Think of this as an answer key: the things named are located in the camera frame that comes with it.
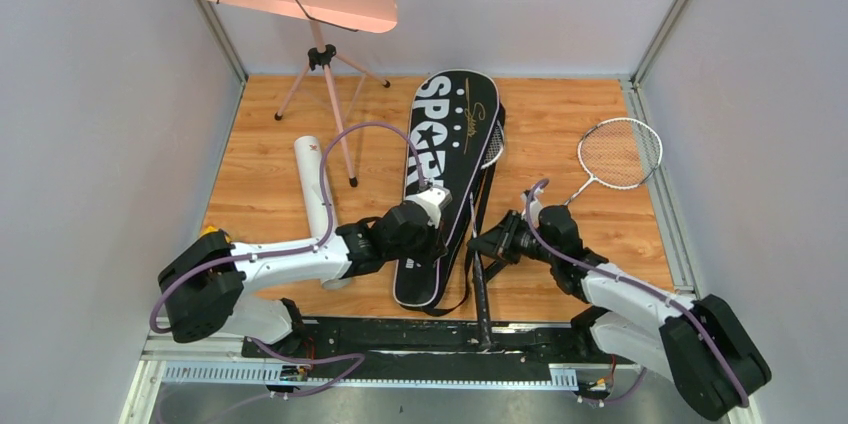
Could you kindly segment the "black sport racket bag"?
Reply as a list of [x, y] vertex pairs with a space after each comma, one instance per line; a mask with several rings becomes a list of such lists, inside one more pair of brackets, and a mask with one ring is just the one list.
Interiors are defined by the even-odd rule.
[[495, 165], [505, 150], [505, 120], [495, 81], [481, 72], [441, 71], [416, 90], [408, 137], [420, 160], [407, 153], [403, 195], [419, 191], [418, 172], [422, 171], [427, 183], [450, 192], [451, 201], [441, 212], [443, 255], [423, 262], [403, 259], [395, 267], [393, 297], [401, 307], [443, 317], [468, 299], [471, 255], [464, 258], [462, 298], [452, 306], [440, 305], [467, 232], [482, 226]]

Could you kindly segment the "white shuttlecock tube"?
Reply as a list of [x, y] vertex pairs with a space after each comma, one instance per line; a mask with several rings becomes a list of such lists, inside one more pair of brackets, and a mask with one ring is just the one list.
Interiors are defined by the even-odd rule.
[[332, 231], [331, 238], [324, 248], [331, 252], [335, 259], [346, 258], [348, 251], [343, 249], [344, 240], [335, 234], [338, 219], [334, 208], [332, 193], [325, 198], [319, 183], [321, 171], [322, 149], [319, 140], [314, 136], [302, 136], [294, 141], [296, 158], [303, 201], [307, 214], [310, 235], [320, 239], [327, 229]]

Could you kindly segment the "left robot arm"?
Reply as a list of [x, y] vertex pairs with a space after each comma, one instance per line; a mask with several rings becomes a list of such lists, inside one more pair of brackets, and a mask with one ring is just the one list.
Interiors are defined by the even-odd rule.
[[432, 188], [392, 207], [382, 217], [339, 226], [321, 239], [275, 244], [231, 243], [223, 231], [197, 239], [158, 276], [169, 325], [177, 343], [226, 332], [257, 339], [283, 357], [298, 355], [306, 330], [289, 300], [257, 297], [265, 288], [307, 280], [340, 281], [412, 258], [434, 260], [445, 250], [442, 211], [449, 197]]

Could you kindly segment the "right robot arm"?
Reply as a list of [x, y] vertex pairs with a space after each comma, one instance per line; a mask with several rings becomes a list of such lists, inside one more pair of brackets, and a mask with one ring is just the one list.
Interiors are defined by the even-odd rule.
[[571, 321], [577, 357], [617, 355], [661, 375], [705, 419], [746, 406], [772, 379], [725, 300], [677, 296], [627, 274], [583, 244], [565, 206], [543, 208], [533, 223], [510, 211], [468, 247], [508, 264], [524, 257], [548, 264], [557, 287], [589, 306]]

